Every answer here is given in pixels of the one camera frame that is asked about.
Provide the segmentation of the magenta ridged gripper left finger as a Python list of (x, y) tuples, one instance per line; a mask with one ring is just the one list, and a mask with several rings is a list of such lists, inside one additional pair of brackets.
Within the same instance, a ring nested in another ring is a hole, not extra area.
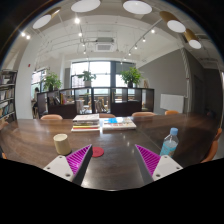
[(92, 145), (87, 145), (67, 156), (57, 156), (44, 167), (44, 170), (81, 185), (92, 154)]

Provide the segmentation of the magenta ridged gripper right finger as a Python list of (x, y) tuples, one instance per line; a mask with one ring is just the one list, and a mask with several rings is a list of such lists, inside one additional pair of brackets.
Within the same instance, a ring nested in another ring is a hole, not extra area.
[(134, 155), (145, 185), (182, 169), (182, 167), (168, 155), (159, 156), (140, 145), (135, 145)]

